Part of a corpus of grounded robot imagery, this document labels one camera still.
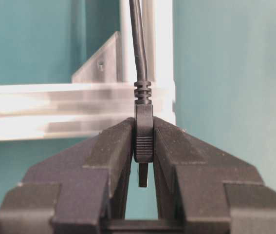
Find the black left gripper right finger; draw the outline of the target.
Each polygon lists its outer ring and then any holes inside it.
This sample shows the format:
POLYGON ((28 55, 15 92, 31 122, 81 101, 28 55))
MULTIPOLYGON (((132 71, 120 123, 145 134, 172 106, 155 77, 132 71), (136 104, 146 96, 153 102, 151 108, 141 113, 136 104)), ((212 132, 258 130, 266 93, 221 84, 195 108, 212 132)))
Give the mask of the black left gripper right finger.
POLYGON ((189 234, 276 234, 276 192, 256 167, 154 119, 159 218, 189 234))

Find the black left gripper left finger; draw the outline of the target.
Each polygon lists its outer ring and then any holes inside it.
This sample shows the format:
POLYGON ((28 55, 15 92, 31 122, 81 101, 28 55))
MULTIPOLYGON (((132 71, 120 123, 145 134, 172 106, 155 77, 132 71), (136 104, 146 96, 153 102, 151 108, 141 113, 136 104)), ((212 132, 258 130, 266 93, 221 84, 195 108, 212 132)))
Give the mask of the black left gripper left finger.
POLYGON ((0 207, 1 234, 98 234, 124 218, 134 120, 128 118, 28 169, 0 207))

